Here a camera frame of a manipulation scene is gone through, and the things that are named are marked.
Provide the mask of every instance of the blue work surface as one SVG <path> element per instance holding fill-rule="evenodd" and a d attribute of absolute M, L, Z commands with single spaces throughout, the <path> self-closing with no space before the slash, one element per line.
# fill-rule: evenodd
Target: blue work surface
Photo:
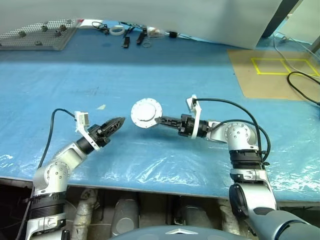
<path fill-rule="evenodd" d="M 278 201 L 319 201 L 319 108 L 306 101 L 244 97 L 227 54 L 230 46 L 166 37 L 144 48 L 135 44 L 138 34 L 130 34 L 128 49 L 121 47 L 122 36 L 90 29 L 78 30 L 63 51 L 0 52 L 0 177 L 32 179 L 51 113 L 64 108 L 89 112 L 91 124 L 126 117 L 111 142 L 74 171 L 70 184 L 225 198 L 233 184 L 226 144 L 191 140 L 163 126 L 142 129 L 130 118 L 142 98 L 156 99 L 163 115 L 179 118 L 188 114 L 185 99 L 196 94 L 237 102 L 267 131 L 267 171 Z M 270 50 L 270 42 L 263 40 L 259 49 Z M 203 120 L 249 119 L 224 103 L 201 107 Z M 58 112 L 45 163 L 79 137 L 75 121 Z"/>

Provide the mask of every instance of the round flange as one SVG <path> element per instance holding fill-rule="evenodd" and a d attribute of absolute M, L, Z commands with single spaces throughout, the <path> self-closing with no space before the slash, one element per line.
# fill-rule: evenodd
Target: round flange
<path fill-rule="evenodd" d="M 147 129 L 157 124 L 156 118 L 162 117 L 160 103 L 152 98 L 137 101 L 131 109 L 131 119 L 135 125 Z"/>

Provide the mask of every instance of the white tape roll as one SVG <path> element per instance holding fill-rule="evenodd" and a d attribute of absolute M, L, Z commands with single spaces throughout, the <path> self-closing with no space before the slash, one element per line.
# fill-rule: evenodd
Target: white tape roll
<path fill-rule="evenodd" d="M 124 34 L 125 27 L 121 25 L 116 25 L 110 28 L 109 33 L 114 36 L 119 36 Z"/>

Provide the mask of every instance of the perforated metal plate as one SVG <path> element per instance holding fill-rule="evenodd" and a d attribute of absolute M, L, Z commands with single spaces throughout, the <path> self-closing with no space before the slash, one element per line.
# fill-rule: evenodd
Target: perforated metal plate
<path fill-rule="evenodd" d="M 47 21 L 0 34 L 0 50 L 61 51 L 80 23 L 71 19 Z"/>

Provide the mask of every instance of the cable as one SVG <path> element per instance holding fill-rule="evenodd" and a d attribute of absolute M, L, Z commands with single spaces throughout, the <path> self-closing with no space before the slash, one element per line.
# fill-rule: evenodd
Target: cable
<path fill-rule="evenodd" d="M 247 124 L 251 124 L 251 125 L 255 125 L 253 122 L 251 121 L 247 121 L 247 120 L 243 120 L 243 119 L 230 119 L 230 120 L 225 120 L 225 121 L 222 121 L 220 122 L 219 124 L 217 124 L 216 126 L 212 127 L 211 129 L 209 129 L 209 131 L 214 131 L 216 130 L 217 128 L 221 127 L 223 124 L 226 124 L 226 123 L 230 123 L 230 122 L 243 122 L 243 123 L 247 123 Z M 267 157 L 269 156 L 269 153 L 270 153 L 270 150 L 271 150 L 271 142 L 270 142 L 270 138 L 267 134 L 267 132 L 260 126 L 258 126 L 260 131 L 263 133 L 264 137 L 265 137 L 265 140 L 266 140 L 266 153 L 264 154 L 264 157 L 263 157 L 263 162 L 266 161 Z"/>
<path fill-rule="evenodd" d="M 99 21 L 93 21 L 91 23 L 92 27 L 94 27 L 95 29 L 98 29 L 100 31 L 105 31 L 105 30 L 108 30 L 108 25 L 107 24 L 104 24 L 102 22 L 99 22 Z"/>
<path fill-rule="evenodd" d="M 58 111 L 65 112 L 65 113 L 69 114 L 71 117 L 75 118 L 75 115 L 74 115 L 74 114 L 72 114 L 71 112 L 69 112 L 69 111 L 67 111 L 67 110 L 65 110 L 65 109 L 62 109 L 62 108 L 57 108 L 57 109 L 55 109 L 55 110 L 52 112 L 52 114 L 51 114 L 51 123 L 50 123 L 49 136 L 48 136 L 48 140 L 46 141 L 45 149 L 44 149 L 44 151 L 43 151 L 41 160 L 40 160 L 40 162 L 39 162 L 38 169 L 41 168 L 42 163 L 44 162 L 45 157 L 46 157 L 46 155 L 47 155 L 48 148 L 49 148 L 49 145 L 50 145 L 50 142 L 51 142 L 51 138 L 52 138 L 52 133 L 53 133 L 53 131 L 54 131 L 55 114 L 56 114 L 56 112 L 58 112 Z"/>
<path fill-rule="evenodd" d="M 52 114 L 51 114 L 51 122 L 50 122 L 50 130 L 49 130 L 49 136 L 48 136 L 48 139 L 47 139 L 47 142 L 46 142 L 46 145 L 45 145 L 45 148 L 44 148 L 44 151 L 43 151 L 43 154 L 42 154 L 42 157 L 41 157 L 41 160 L 38 164 L 38 169 L 41 168 L 44 160 L 45 160 L 45 157 L 47 155 L 47 152 L 48 152 L 48 149 L 49 149 L 49 145 L 50 145 L 50 142 L 51 142 L 51 138 L 52 138 L 52 133 L 53 133 L 53 130 L 54 130 L 54 123 L 55 123 L 55 114 L 56 112 L 58 111 L 62 111 L 62 112 L 65 112 L 67 114 L 69 114 L 71 117 L 75 118 L 75 115 L 72 114 L 71 112 L 65 110 L 65 109 L 62 109 L 62 108 L 57 108 L 55 109 Z M 32 188 L 31 190 L 31 195 L 30 195 L 30 198 L 33 197 L 34 195 L 34 192 L 35 192 L 35 187 Z M 30 205 L 31 205 L 31 201 L 29 200 L 27 206 L 26 206 L 26 209 L 25 209 L 25 212 L 24 212 L 24 215 L 23 215 L 23 218 L 22 218 L 22 221 L 21 221 L 21 225 L 20 225 L 20 228 L 19 228 L 19 231 L 18 231 L 18 234 L 15 238 L 15 240 L 20 240 L 21 238 L 21 234 L 22 234 L 22 230 L 24 228 L 24 225 L 26 223 L 26 219 L 27 219 L 27 215 L 29 213 L 29 208 L 30 208 Z"/>
<path fill-rule="evenodd" d="M 275 31 L 275 33 L 277 34 L 281 34 L 283 36 L 285 36 L 288 39 L 291 39 L 292 41 L 294 41 L 296 44 L 299 44 L 300 46 L 302 46 L 305 50 L 307 50 L 311 55 L 313 55 L 316 59 L 318 59 L 320 61 L 320 57 L 318 57 L 314 52 L 312 52 L 309 48 L 305 47 L 302 43 L 300 43 L 299 41 L 295 40 L 292 37 L 287 37 L 285 34 L 283 34 L 282 32 L 279 31 Z"/>
<path fill-rule="evenodd" d="M 290 68 L 292 68 L 293 70 L 295 70 L 295 71 L 297 71 L 297 72 L 304 73 L 304 74 L 306 74 L 306 75 L 309 76 L 308 73 L 303 72 L 303 71 L 301 71 L 301 70 L 299 70 L 299 69 L 297 69 L 297 68 L 295 68 L 294 66 L 291 65 L 291 63 L 288 61 L 288 59 L 285 57 L 285 55 L 283 55 L 283 53 L 280 52 L 280 50 L 277 48 L 275 33 L 273 33 L 272 35 L 273 35 L 273 47 L 274 47 L 274 49 L 283 57 L 283 59 L 284 59 L 284 61 L 286 62 L 286 64 L 287 64 Z"/>
<path fill-rule="evenodd" d="M 249 115 L 249 117 L 251 118 L 251 120 L 254 124 L 255 130 L 256 130 L 256 138 L 257 138 L 257 142 L 258 142 L 259 155 L 260 155 L 261 160 L 263 161 L 263 158 L 261 155 L 262 154 L 262 147 L 261 147 L 261 136 L 260 136 L 260 131 L 259 131 L 259 125 L 258 125 L 255 117 L 247 109 L 245 109 L 243 106 L 241 106 L 233 101 L 220 99 L 220 98 L 194 98 L 194 99 L 192 99 L 193 103 L 197 102 L 197 101 L 212 101 L 212 102 L 221 102 L 221 103 L 231 104 L 231 105 L 236 106 L 237 108 L 243 110 L 244 112 L 246 112 L 246 114 Z"/>
<path fill-rule="evenodd" d="M 304 72 L 301 72 L 301 71 L 292 71 L 288 74 L 288 76 L 286 76 L 286 80 L 288 82 L 288 84 L 293 88 L 295 89 L 298 93 L 300 93 L 304 98 L 306 98 L 307 100 L 309 100 L 310 102 L 313 102 L 315 104 L 317 104 L 318 106 L 320 106 L 320 101 L 317 102 L 313 99 L 311 99 L 310 97 L 306 96 L 302 91 L 300 91 L 296 86 L 294 86 L 291 81 L 290 81 L 290 76 L 291 74 L 302 74 L 304 76 L 306 76 L 307 78 L 311 79 L 312 81 L 314 81 L 315 83 L 319 84 L 320 85 L 320 81 L 317 81 L 315 80 L 312 76 L 308 75 L 308 74 L 305 74 Z"/>
<path fill-rule="evenodd" d="M 14 223 L 14 224 L 11 224 L 11 225 L 8 225 L 8 226 L 1 227 L 1 228 L 0 228 L 0 230 L 2 230 L 2 229 L 8 229 L 8 228 L 11 228 L 11 227 L 13 227 L 13 226 L 15 226 L 15 225 L 18 225 L 18 224 L 20 224 L 20 223 L 21 223 L 21 221 L 18 221 L 18 222 Z"/>

